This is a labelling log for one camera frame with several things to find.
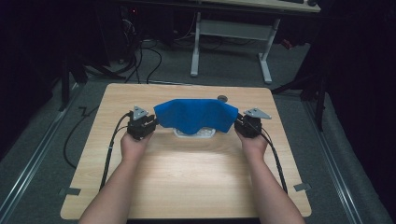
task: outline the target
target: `blue object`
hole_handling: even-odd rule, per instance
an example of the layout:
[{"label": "blue object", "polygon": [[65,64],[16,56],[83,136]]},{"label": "blue object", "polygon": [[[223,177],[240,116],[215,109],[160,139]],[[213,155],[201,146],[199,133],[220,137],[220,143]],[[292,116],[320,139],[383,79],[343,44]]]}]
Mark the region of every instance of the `blue object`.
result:
[{"label": "blue object", "polygon": [[195,134],[208,127],[227,133],[238,109],[214,99],[176,99],[154,106],[158,122],[164,128],[176,128]]}]

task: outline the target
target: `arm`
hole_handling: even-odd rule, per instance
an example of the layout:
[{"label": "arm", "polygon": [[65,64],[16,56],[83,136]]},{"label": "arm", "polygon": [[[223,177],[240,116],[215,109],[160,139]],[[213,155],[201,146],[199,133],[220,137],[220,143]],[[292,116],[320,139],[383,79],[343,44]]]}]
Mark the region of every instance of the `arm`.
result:
[{"label": "arm", "polygon": [[151,136],[152,134],[136,142],[131,135],[125,133],[121,138],[121,163],[84,211],[79,223],[126,223],[131,206],[134,173]]},{"label": "arm", "polygon": [[268,143],[261,137],[245,138],[236,132],[247,157],[253,194],[261,223],[305,223],[300,211],[277,183],[263,156]]}]

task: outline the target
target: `wooden tabletop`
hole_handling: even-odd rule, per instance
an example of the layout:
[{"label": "wooden tabletop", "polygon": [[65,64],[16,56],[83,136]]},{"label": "wooden tabletop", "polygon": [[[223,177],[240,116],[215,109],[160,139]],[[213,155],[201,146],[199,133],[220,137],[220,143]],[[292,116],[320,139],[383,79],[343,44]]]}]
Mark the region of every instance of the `wooden tabletop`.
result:
[{"label": "wooden tabletop", "polygon": [[318,5],[311,7],[307,4],[307,0],[304,0],[302,4],[280,0],[202,0],[202,2],[240,5],[244,7],[266,7],[299,12],[320,12]]},{"label": "wooden tabletop", "polygon": [[[282,164],[289,196],[303,216],[311,214],[305,192],[295,191],[302,180],[271,92],[265,88],[110,84],[92,125],[61,216],[79,219],[98,193],[107,147],[119,119],[138,105],[154,114],[153,107],[173,99],[228,98],[243,111],[258,107],[272,116],[263,119]],[[120,138],[115,139],[110,176],[120,163]],[[274,155],[266,150],[265,161],[280,183]],[[253,204],[247,161],[233,127],[210,139],[178,138],[172,129],[157,126],[145,157],[139,164],[129,218],[257,217]]]}]

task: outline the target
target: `forearm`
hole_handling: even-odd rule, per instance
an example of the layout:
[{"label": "forearm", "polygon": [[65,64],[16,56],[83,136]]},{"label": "forearm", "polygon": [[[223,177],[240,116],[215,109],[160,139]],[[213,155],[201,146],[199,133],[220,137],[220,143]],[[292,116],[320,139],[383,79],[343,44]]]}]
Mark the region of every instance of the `forearm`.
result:
[{"label": "forearm", "polygon": [[131,206],[137,164],[122,161],[85,210],[79,223],[122,223]]},{"label": "forearm", "polygon": [[261,223],[304,223],[300,211],[262,158],[249,159],[249,171]]}]

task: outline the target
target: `hand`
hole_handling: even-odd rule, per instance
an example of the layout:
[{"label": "hand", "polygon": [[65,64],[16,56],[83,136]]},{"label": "hand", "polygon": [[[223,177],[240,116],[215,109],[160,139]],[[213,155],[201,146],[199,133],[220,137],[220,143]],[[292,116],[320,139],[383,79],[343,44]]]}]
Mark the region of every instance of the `hand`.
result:
[{"label": "hand", "polygon": [[130,134],[125,132],[121,138],[121,155],[123,161],[131,161],[138,163],[144,155],[149,139],[154,133],[149,134],[140,141],[132,138]]},{"label": "hand", "polygon": [[268,143],[260,135],[254,138],[246,138],[237,130],[235,130],[239,139],[242,142],[242,149],[244,150],[245,156],[248,161],[254,159],[263,159],[265,149],[267,149]]}]

